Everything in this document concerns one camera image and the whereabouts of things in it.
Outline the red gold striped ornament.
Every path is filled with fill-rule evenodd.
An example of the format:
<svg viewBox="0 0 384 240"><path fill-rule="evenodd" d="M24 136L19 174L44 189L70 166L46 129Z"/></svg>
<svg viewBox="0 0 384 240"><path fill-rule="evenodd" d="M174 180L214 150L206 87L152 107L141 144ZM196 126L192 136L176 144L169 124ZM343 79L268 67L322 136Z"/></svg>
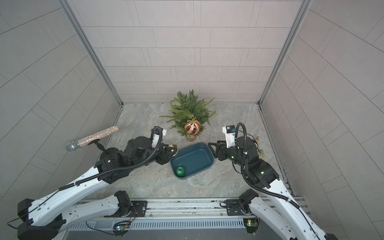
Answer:
<svg viewBox="0 0 384 240"><path fill-rule="evenodd" d="M185 130L188 135L196 135L201 130L201 124L198 120L192 119L185 123Z"/></svg>

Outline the small gold ball ornament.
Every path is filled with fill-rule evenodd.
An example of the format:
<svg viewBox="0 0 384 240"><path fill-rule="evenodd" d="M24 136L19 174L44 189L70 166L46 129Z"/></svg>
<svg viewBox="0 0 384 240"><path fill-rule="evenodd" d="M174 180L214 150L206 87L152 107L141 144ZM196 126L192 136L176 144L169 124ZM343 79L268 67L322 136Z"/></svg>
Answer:
<svg viewBox="0 0 384 240"><path fill-rule="evenodd" d="M168 145L169 148L169 154L174 157L178 154L179 148L177 145Z"/></svg>

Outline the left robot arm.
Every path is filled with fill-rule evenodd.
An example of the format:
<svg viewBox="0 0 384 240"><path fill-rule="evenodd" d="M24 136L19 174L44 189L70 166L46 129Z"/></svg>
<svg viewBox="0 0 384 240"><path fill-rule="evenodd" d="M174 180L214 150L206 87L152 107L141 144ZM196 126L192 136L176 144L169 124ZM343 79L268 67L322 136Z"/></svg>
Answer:
<svg viewBox="0 0 384 240"><path fill-rule="evenodd" d="M178 147L162 142L154 134L151 138L129 140L125 150L100 144L100 160L71 183L41 199L25 199L18 203L19 240L52 240L70 227L98 217L126 217L133 211L127 192L118 191L99 201L79 204L91 193L127 177L134 169L152 162L164 165L178 153Z"/></svg>

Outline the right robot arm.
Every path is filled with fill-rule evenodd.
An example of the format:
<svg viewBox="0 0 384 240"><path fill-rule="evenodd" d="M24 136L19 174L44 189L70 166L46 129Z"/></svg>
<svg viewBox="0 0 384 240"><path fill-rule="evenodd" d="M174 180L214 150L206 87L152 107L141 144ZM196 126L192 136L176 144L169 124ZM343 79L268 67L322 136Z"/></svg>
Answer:
<svg viewBox="0 0 384 240"><path fill-rule="evenodd" d="M257 141L238 137L234 144L209 143L214 157L240 166L240 174L250 189L239 197L243 212L266 223L283 240L335 240L300 207L275 169L259 156Z"/></svg>

